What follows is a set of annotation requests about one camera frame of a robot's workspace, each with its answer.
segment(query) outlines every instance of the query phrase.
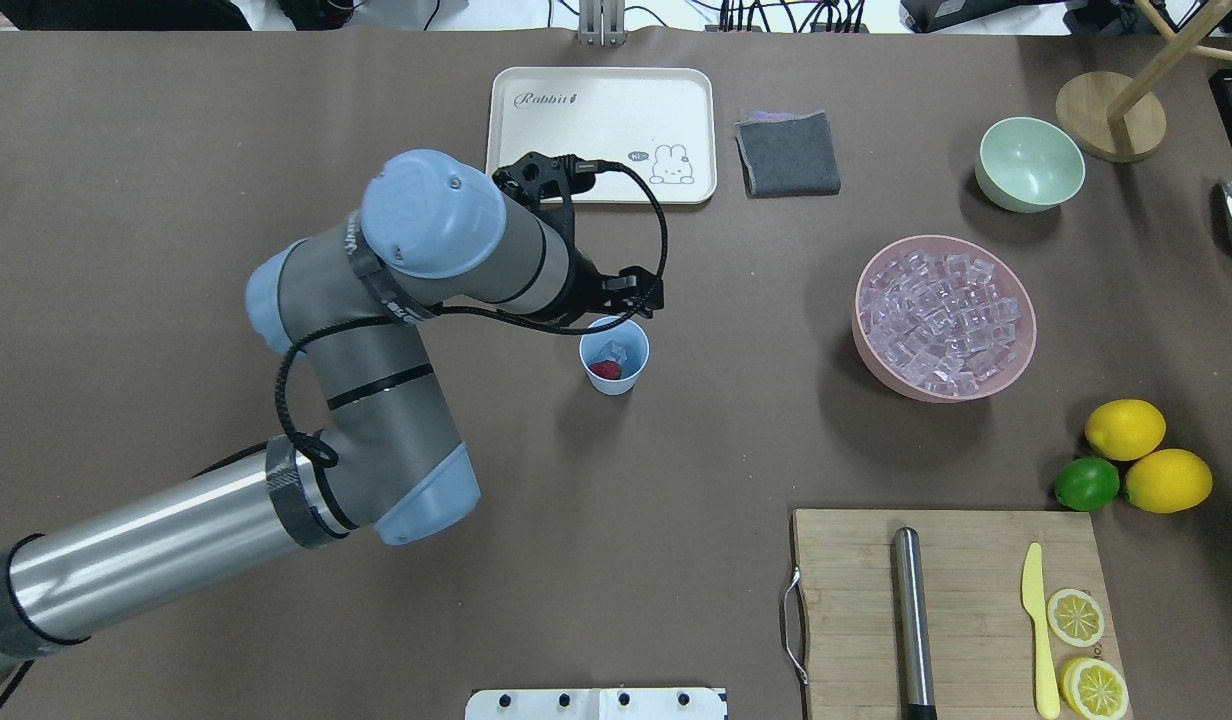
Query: wooden stand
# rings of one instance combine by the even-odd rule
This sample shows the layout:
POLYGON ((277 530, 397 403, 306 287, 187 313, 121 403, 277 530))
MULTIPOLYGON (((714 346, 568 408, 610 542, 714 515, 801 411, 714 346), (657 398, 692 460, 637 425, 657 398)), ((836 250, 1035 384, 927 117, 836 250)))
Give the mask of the wooden stand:
POLYGON ((1078 147, 1112 163, 1133 163, 1159 149, 1168 120, 1163 104, 1149 91, 1186 53, 1215 58, 1232 53, 1198 47, 1211 28, 1232 10, 1232 0, 1211 0, 1179 33, 1165 26, 1148 0, 1137 0, 1141 12, 1168 37, 1168 44, 1135 78, 1110 72, 1084 73, 1060 89, 1056 118, 1078 147))

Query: rabbit face logo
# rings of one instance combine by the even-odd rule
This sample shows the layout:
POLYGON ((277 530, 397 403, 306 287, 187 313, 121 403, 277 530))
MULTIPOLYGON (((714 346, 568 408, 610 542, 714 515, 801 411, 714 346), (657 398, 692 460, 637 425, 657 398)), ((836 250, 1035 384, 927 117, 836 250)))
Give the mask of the rabbit face logo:
POLYGON ((658 145, 652 164, 652 182, 692 184, 692 163, 684 145, 658 145))

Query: red berry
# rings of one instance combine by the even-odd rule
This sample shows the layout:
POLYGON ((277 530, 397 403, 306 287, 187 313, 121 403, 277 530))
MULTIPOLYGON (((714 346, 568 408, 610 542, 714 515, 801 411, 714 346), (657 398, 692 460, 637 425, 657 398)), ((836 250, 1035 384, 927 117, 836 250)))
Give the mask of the red berry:
POLYGON ((589 372, 598 375, 604 381, 620 380, 620 362, 615 360, 602 360, 589 366, 589 372))

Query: light green bowl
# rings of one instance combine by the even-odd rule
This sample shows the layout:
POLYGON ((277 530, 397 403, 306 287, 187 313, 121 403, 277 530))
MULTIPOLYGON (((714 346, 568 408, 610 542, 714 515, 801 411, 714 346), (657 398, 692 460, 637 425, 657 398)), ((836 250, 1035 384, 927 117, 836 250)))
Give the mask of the light green bowl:
POLYGON ((999 120, 981 138, 976 181, 986 197, 1015 213, 1040 213, 1083 186, 1087 164, 1063 129, 1037 118, 999 120))

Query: lemon slice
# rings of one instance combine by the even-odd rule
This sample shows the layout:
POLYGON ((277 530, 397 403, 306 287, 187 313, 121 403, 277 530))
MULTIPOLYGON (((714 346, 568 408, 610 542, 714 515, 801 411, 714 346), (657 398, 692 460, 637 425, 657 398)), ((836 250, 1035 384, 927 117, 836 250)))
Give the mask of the lemon slice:
POLYGON ((1105 634, 1105 614, 1095 598, 1064 588, 1047 600, 1047 624, 1056 637, 1074 647, 1090 647, 1105 634))
POLYGON ((1104 660, 1071 660, 1061 671, 1060 694, 1084 720, 1119 720, 1127 715, 1127 683, 1104 660))

